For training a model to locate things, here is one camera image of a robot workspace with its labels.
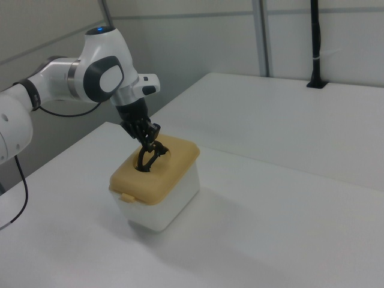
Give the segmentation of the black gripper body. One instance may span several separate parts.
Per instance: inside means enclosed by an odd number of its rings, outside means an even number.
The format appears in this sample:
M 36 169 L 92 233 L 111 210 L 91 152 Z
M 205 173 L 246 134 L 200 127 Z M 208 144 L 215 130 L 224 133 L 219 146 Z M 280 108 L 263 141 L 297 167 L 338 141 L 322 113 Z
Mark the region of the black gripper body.
M 140 98 L 128 105 L 116 106 L 116 109 L 122 122 L 149 121 L 148 107 L 144 98 Z

